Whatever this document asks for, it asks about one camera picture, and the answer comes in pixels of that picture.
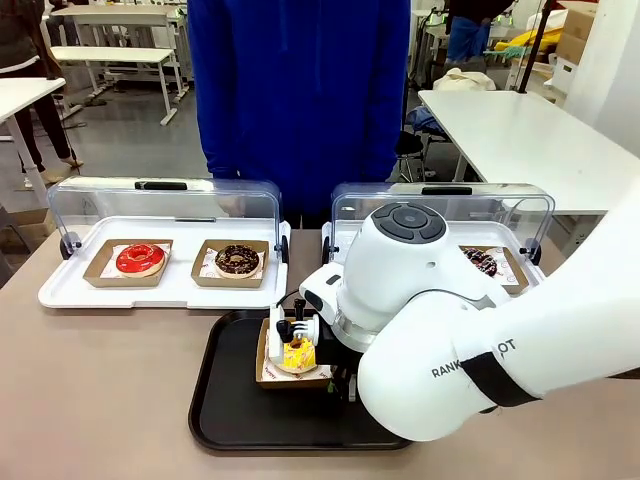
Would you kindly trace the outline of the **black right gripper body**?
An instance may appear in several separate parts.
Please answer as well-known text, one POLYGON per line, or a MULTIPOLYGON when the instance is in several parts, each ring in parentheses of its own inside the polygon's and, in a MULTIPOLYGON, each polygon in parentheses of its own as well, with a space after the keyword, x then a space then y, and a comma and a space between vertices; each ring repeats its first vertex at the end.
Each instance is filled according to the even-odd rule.
POLYGON ((330 366, 334 376, 345 380, 349 380, 358 370, 359 353, 345 346, 325 322, 320 323, 315 358, 318 365, 330 366))

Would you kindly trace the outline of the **person's right hand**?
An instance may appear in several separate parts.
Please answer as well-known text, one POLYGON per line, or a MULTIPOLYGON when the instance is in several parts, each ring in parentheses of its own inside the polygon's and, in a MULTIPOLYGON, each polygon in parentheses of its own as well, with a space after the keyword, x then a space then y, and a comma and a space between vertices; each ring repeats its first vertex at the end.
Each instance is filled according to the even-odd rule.
POLYGON ((244 218, 246 215, 246 198, 242 195, 219 195, 218 205, 229 218, 244 218))

